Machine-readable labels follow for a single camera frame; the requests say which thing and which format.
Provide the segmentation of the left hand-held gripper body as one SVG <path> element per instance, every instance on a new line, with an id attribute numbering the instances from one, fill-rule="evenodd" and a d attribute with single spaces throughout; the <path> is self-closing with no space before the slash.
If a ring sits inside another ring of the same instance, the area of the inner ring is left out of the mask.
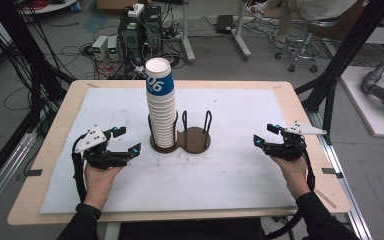
<path id="1" fill-rule="evenodd" d="M 105 136 L 106 131 L 95 124 L 75 141 L 73 153 L 79 154 L 81 160 L 86 160 L 92 167 L 98 169 L 126 166 L 127 163 L 117 160 L 114 156 L 117 152 L 110 152 L 107 149 L 111 138 Z"/>

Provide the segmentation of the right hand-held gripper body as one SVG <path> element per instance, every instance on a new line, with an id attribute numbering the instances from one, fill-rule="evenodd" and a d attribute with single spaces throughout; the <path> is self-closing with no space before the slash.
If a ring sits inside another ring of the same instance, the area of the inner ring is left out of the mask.
<path id="1" fill-rule="evenodd" d="M 305 135 L 326 135 L 327 131 L 311 125 L 294 121 L 290 126 L 283 127 L 285 133 L 282 136 L 282 143 L 269 143 L 273 147 L 271 154 L 273 157 L 279 157 L 286 161 L 297 160 L 306 153 Z"/>

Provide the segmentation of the stack of paper cups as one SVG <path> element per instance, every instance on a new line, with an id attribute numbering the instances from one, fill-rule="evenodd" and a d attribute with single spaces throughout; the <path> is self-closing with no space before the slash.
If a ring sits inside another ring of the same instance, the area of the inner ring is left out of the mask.
<path id="1" fill-rule="evenodd" d="M 177 117 L 175 86 L 171 65 L 165 58 L 152 58 L 145 64 L 146 96 L 154 143 L 169 148 L 176 142 Z"/>

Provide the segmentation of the brown cup holder wire rack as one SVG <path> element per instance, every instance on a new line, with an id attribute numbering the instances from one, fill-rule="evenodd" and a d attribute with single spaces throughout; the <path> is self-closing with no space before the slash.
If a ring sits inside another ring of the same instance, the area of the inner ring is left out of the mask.
<path id="1" fill-rule="evenodd" d="M 176 114 L 171 130 L 176 140 L 169 147 L 161 147 L 156 143 L 156 131 L 152 126 L 151 117 L 148 117 L 148 127 L 150 130 L 150 145 L 159 153 L 171 153 L 182 148 L 187 153 L 201 154 L 205 152 L 211 144 L 210 127 L 212 123 L 212 113 L 206 111 L 204 127 L 189 127 L 187 111 L 182 115 Z"/>

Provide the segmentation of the person's right hand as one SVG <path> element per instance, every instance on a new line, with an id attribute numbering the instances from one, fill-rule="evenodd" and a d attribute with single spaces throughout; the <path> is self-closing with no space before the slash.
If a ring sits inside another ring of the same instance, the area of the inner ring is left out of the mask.
<path id="1" fill-rule="evenodd" d="M 307 164 L 303 157 L 293 161 L 273 156 L 271 159 L 280 167 L 286 186 L 295 200 L 310 191 L 306 182 Z"/>

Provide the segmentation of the person's left hand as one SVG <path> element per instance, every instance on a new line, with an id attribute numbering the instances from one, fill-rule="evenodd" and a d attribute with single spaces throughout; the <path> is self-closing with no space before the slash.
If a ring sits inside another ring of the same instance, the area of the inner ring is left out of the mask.
<path id="1" fill-rule="evenodd" d="M 84 203 L 98 210 L 102 210 L 108 199 L 114 180 L 121 170 L 122 167 L 103 170 L 87 164 L 84 171 L 87 190 Z"/>

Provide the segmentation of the white foam mat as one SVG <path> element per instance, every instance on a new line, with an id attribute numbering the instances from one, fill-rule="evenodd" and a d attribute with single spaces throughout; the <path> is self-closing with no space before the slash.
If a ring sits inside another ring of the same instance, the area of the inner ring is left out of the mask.
<path id="1" fill-rule="evenodd" d="M 41 211 L 71 213 L 79 202 L 71 148 L 93 126 L 124 126 L 109 150 L 140 144 L 141 153 L 116 177 L 105 205 L 108 212 L 264 209 L 293 206 L 276 164 L 253 143 L 254 136 L 280 142 L 269 124 L 286 125 L 271 90 L 178 89 L 176 108 L 191 126 L 212 116 L 211 143 L 201 154 L 182 149 L 160 154 L 150 146 L 144 88 L 92 88 L 87 91 L 57 160 Z"/>

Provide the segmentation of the silver power supply unit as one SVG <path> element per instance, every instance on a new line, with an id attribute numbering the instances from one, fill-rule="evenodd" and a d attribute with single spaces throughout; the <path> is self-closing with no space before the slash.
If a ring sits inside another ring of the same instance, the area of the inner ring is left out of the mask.
<path id="1" fill-rule="evenodd" d="M 108 37 L 107 50 L 108 50 L 108 56 L 110 61 L 120 60 L 118 39 L 116 36 Z"/>
<path id="2" fill-rule="evenodd" d="M 97 61 L 105 61 L 108 56 L 108 37 L 106 35 L 99 36 L 92 44 L 92 50 Z"/>

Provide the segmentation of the white floor platform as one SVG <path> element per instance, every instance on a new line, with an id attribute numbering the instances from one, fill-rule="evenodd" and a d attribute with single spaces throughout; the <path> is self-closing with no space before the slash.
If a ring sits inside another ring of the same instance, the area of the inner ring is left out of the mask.
<path id="1" fill-rule="evenodd" d="M 370 71 L 370 67 L 349 66 L 341 81 L 370 133 L 375 137 L 384 137 L 384 104 L 361 90 L 363 79 Z"/>

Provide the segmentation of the white desk leg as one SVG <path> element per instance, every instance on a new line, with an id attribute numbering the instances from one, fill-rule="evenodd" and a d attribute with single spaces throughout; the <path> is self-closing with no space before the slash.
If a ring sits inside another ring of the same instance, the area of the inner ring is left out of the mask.
<path id="1" fill-rule="evenodd" d="M 193 52 L 191 43 L 188 38 L 188 7 L 189 0 L 182 0 L 182 26 L 183 30 L 180 33 L 182 45 L 186 54 L 187 63 L 192 64 L 195 61 L 195 54 Z"/>
<path id="2" fill-rule="evenodd" d="M 239 47 L 243 55 L 244 61 L 248 61 L 249 58 L 252 56 L 248 46 L 246 45 L 241 35 L 247 4 L 248 4 L 248 0 L 241 0 L 241 4 L 238 11 L 238 19 L 235 27 L 231 30 L 231 35 L 235 40 L 237 46 Z"/>

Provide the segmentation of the black computer tower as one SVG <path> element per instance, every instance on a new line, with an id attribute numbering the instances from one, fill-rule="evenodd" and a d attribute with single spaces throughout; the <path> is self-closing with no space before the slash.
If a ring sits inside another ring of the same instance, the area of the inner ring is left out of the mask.
<path id="1" fill-rule="evenodd" d="M 138 17 L 130 16 L 133 9 L 125 9 L 118 28 L 126 62 L 143 65 L 147 56 L 163 50 L 161 39 L 161 7 L 145 6 Z"/>

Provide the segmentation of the white power strip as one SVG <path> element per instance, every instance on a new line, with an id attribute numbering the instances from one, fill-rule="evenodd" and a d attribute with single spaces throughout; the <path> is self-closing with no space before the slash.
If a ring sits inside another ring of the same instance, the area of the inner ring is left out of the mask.
<path id="1" fill-rule="evenodd" d="M 128 16 L 133 18 L 139 18 L 144 8 L 144 4 L 136 3 L 133 5 L 133 8 L 128 11 Z"/>

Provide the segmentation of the white round table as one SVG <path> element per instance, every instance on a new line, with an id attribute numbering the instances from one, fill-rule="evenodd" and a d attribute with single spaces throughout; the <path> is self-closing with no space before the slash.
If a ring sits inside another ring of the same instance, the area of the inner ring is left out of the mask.
<path id="1" fill-rule="evenodd" d="M 64 8 L 79 12 L 81 7 L 78 0 L 20 0 L 21 10 L 25 14 L 49 13 Z"/>

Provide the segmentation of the aluminium rail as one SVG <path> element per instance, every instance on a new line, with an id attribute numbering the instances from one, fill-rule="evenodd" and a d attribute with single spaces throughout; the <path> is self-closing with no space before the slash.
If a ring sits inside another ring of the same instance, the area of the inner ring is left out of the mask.
<path id="1" fill-rule="evenodd" d="M 28 155 L 37 139 L 37 133 L 26 133 L 15 145 L 10 155 L 5 158 L 4 164 L 0 169 L 0 195 L 8 186 L 17 169 Z"/>
<path id="2" fill-rule="evenodd" d="M 319 136 L 318 139 L 350 203 L 351 209 L 347 213 L 347 218 L 352 229 L 360 240 L 373 240 L 333 145 L 328 143 L 325 136 Z"/>

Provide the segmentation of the black frame strut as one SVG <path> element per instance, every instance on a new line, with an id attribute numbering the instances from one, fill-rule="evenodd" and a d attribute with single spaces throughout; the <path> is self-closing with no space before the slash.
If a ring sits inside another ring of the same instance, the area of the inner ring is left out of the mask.
<path id="1" fill-rule="evenodd" d="M 309 96 L 302 101 L 302 106 L 310 113 L 317 113 L 320 104 L 325 102 L 322 129 L 327 131 L 324 138 L 329 145 L 332 144 L 331 122 L 336 85 L 383 18 L 384 0 L 370 0 L 324 72 L 316 79 L 295 89 L 297 95 L 311 90 Z"/>

